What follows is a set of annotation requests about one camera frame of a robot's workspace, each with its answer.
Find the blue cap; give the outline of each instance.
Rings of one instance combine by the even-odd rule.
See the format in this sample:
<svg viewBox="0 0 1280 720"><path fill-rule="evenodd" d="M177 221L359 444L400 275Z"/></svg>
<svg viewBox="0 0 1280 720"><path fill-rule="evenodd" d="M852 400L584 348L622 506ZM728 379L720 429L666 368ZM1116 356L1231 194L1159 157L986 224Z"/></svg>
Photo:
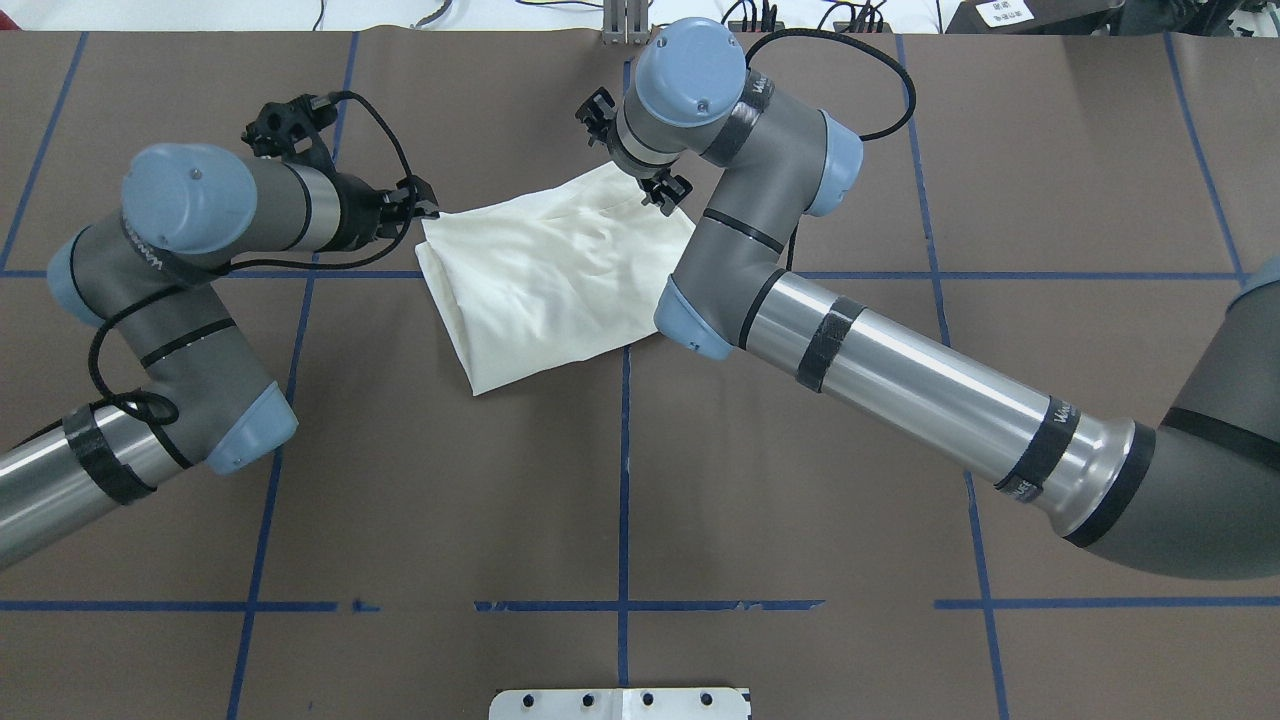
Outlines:
<svg viewBox="0 0 1280 720"><path fill-rule="evenodd" d="M280 386L271 383L218 441L205 461L219 475L229 475L284 445L297 429L298 418L289 401Z"/></svg>
<svg viewBox="0 0 1280 720"><path fill-rule="evenodd" d="M827 160L822 168L822 182L818 193L805 214L820 218L840 206L845 193L854 187L858 170L863 168L863 140L858 133L836 122L826 110L827 120Z"/></svg>
<svg viewBox="0 0 1280 720"><path fill-rule="evenodd" d="M1270 260L1262 264L1262 268L1260 268L1257 273L1249 275L1249 279L1244 283L1244 287L1240 288L1240 293L1235 296L1235 300L1231 301L1231 305L1235 305L1236 302L1240 301L1242 297L1253 292L1254 290L1258 290L1261 287L1268 286L1275 282L1280 282L1280 255L1271 258Z"/></svg>
<svg viewBox="0 0 1280 720"><path fill-rule="evenodd" d="M163 143L133 158L120 200L124 219L143 241L198 255L244 233L257 210L257 184L229 150Z"/></svg>
<svg viewBox="0 0 1280 720"><path fill-rule="evenodd" d="M76 287L76 277L72 274L72 252L76 250L76 241L87 229L88 227L76 233L76 237L67 241L67 245L58 249L58 252L54 252L54 259L49 261L49 269L45 272L45 282L49 283L49 292L54 295L54 300L63 310L74 315L77 320L99 328L102 327L104 320L84 302L79 288Z"/></svg>
<svg viewBox="0 0 1280 720"><path fill-rule="evenodd" d="M658 299L653 324L658 325L662 334L712 360L723 360L733 350L733 346L717 334L698 310L694 310L689 300L685 300L685 295L676 287L676 281L671 275L667 275L667 287Z"/></svg>
<svg viewBox="0 0 1280 720"><path fill-rule="evenodd" d="M671 23L640 55L636 95L649 113L680 128L714 123L737 104L746 59L737 38L707 18Z"/></svg>

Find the white cloth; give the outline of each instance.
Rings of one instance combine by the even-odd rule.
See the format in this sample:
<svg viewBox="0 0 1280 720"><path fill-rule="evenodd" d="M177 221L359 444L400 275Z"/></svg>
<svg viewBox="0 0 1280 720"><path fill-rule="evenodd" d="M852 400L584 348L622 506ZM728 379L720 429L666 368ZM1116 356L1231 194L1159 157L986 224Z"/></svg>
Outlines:
<svg viewBox="0 0 1280 720"><path fill-rule="evenodd" d="M422 275L474 395L655 332L694 223L612 163L541 192L424 220Z"/></svg>

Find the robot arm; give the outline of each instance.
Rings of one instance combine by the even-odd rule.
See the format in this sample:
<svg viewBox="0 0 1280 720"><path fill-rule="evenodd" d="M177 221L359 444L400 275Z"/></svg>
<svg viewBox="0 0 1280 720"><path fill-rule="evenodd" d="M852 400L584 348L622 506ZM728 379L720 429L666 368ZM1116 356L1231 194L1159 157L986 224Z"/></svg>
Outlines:
<svg viewBox="0 0 1280 720"><path fill-rule="evenodd" d="M1158 429L1100 420L777 268L801 214L844 199L861 142L746 67L719 23L669 26L616 111L579 110L594 140L664 210L669 167L724 168L658 306L659 331L709 357L732 346L861 407L1043 510L1056 533L1153 573L1280 573L1280 264L1231 306Z"/></svg>
<svg viewBox="0 0 1280 720"><path fill-rule="evenodd" d="M210 283L242 252L356 250L436 210L419 178L375 191L333 168L319 131L344 95L264 106L244 141L284 161L244 161L210 145L143 150L122 209L54 256L47 277L59 304L93 327L118 322L150 383L79 407L0 456L0 568L186 468L233 473L292 437L284 393Z"/></svg>

